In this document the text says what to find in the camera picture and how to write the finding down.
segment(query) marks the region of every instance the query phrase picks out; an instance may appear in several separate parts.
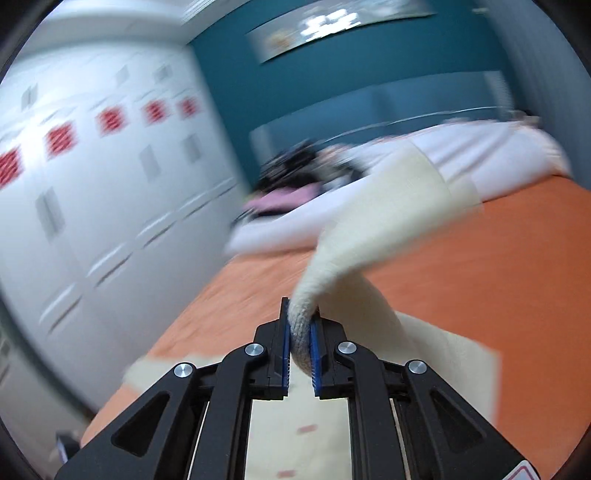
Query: pile of clothes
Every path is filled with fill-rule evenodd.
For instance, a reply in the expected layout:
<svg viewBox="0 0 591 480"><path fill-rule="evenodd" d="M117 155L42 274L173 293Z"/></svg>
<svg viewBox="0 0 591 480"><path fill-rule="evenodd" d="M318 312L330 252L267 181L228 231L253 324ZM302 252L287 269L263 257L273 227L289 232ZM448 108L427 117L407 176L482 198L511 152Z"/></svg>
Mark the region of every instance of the pile of clothes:
<svg viewBox="0 0 591 480"><path fill-rule="evenodd" d="M323 193L359 180L365 169L354 157L343 155L346 150L337 145L318 151L307 140L277 155L262 169L235 223L285 215Z"/></svg>

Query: metal bolt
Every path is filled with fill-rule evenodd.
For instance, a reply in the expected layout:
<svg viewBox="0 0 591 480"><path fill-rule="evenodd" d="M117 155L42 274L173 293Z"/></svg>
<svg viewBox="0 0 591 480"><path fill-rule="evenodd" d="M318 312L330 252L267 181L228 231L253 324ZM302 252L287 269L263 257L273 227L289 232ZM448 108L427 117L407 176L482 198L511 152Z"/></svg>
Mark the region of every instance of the metal bolt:
<svg viewBox="0 0 591 480"><path fill-rule="evenodd" d="M174 374L177 377L185 378L193 373L193 367L189 364L178 364L174 367Z"/></svg>
<svg viewBox="0 0 591 480"><path fill-rule="evenodd" d="M260 343L251 343L247 345L244 349L247 355L250 356L259 356L261 353L265 351L265 348Z"/></svg>
<svg viewBox="0 0 591 480"><path fill-rule="evenodd" d="M421 375L427 371L427 364L420 360L413 360L410 362L408 369L414 374Z"/></svg>
<svg viewBox="0 0 591 480"><path fill-rule="evenodd" d="M338 348L339 352L346 354L355 353L357 351L357 345L353 342L341 342L339 343Z"/></svg>

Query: orange mattress cover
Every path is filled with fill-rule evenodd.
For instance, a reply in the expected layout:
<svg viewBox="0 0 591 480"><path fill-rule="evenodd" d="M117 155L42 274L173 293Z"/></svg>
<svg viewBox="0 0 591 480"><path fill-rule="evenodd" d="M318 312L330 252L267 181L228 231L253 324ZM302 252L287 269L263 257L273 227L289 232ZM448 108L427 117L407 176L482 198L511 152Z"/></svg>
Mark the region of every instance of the orange mattress cover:
<svg viewBox="0 0 591 480"><path fill-rule="evenodd" d="M498 429L550 478L591 421L591 192L552 177L367 273L390 305L502 355ZM310 252L230 262L149 355L220 355L277 318ZM123 386L88 442L138 394Z"/></svg>

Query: blue wall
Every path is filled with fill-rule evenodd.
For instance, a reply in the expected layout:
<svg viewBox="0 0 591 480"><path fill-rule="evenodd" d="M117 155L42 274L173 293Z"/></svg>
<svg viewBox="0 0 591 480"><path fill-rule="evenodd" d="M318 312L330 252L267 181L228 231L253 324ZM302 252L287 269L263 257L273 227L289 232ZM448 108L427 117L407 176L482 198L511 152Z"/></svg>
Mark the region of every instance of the blue wall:
<svg viewBox="0 0 591 480"><path fill-rule="evenodd" d="M436 15L354 28L259 64L246 34L311 3L250 0L191 43L239 161L259 168L249 133L277 117L368 85L432 73L502 70L522 95L509 60L472 0L428 0Z"/></svg>

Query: blue headboard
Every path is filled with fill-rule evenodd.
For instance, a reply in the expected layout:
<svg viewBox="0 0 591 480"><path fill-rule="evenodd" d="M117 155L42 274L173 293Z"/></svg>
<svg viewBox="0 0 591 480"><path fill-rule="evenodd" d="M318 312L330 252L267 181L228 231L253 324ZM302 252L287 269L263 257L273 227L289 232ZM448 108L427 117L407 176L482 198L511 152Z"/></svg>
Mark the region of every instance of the blue headboard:
<svg viewBox="0 0 591 480"><path fill-rule="evenodd" d="M360 144L454 117L508 120L513 110L501 72L440 73L373 85L310 105L253 130L251 145L263 165L306 139Z"/></svg>

